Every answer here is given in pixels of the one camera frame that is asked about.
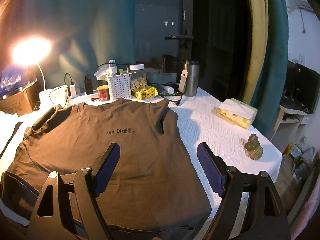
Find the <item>white sheet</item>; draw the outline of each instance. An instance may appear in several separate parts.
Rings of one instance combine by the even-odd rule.
[[[18,117],[17,114],[15,115],[5,114],[4,112],[0,111],[0,139],[1,139],[0,152],[2,152],[7,141],[10,139],[16,123],[19,121],[22,122],[17,133],[12,138],[2,158],[0,159],[0,178],[1,178],[2,172],[6,171],[10,166],[10,164],[13,162],[17,147],[23,141],[23,136],[26,128],[28,126],[31,127],[35,123],[35,121],[37,121],[43,114],[45,114],[46,111],[47,109],[40,109],[37,112],[32,112],[31,114],[25,114],[20,117]],[[29,224],[28,220],[17,215],[12,210],[7,208],[3,204],[1,199],[0,199],[0,209],[2,210],[3,214],[6,217],[9,217],[13,221],[16,221],[17,223],[20,223],[24,226]]]
[[[157,98],[145,101],[157,102],[160,100],[162,99]],[[101,105],[102,103],[99,101],[94,103],[88,101],[87,104]],[[198,88],[196,97],[189,98],[183,96],[180,106],[176,106],[174,103],[169,104],[170,108],[178,114],[178,127],[181,139],[190,154],[192,164],[201,180],[212,207],[212,212],[200,233],[195,238],[196,240],[200,240],[204,236],[221,202],[221,198],[211,190],[208,179],[197,158],[196,149],[199,143],[206,142],[212,152],[223,158],[227,165],[235,166],[240,171],[251,174],[267,171],[274,182],[276,181],[281,165],[282,155],[280,151],[253,126],[245,130],[213,115],[211,113],[212,109],[219,107],[220,104],[221,102],[219,100],[200,88]],[[19,121],[23,119],[31,126],[44,113],[45,111],[33,112],[32,114],[19,117]],[[6,170],[13,161],[16,148],[23,139],[25,128],[26,125],[22,124],[18,131],[19,135],[18,133],[15,135],[9,144],[10,148],[8,147],[5,152],[6,158],[4,160],[2,160],[3,158],[1,159],[1,165],[3,165],[2,167],[4,168],[3,171]],[[244,148],[244,143],[252,133],[257,135],[264,151],[261,159],[258,161],[251,160],[246,155]],[[242,201],[245,202],[247,199],[248,193],[244,193]]]

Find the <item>glass jar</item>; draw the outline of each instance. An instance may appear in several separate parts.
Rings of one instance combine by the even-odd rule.
[[[137,92],[140,89],[146,88],[147,74],[144,70],[144,65],[131,65],[130,66],[130,80],[131,90]]]

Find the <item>white jar lid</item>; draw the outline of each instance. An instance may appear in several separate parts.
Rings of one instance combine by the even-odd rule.
[[[140,70],[140,69],[144,69],[144,64],[130,65],[130,70]]]

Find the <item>gray t-shirt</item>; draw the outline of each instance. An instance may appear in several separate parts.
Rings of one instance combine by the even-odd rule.
[[[51,171],[74,173],[115,142],[120,160],[97,198],[114,238],[192,239],[211,206],[180,139],[177,118],[168,100],[118,99],[59,109],[38,130],[27,130],[1,181],[1,198],[29,219]],[[80,221],[73,194],[70,202]]]

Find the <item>door handle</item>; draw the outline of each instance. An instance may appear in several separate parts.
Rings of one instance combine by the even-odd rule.
[[[164,37],[166,40],[193,40],[194,37],[190,35],[171,35]]]

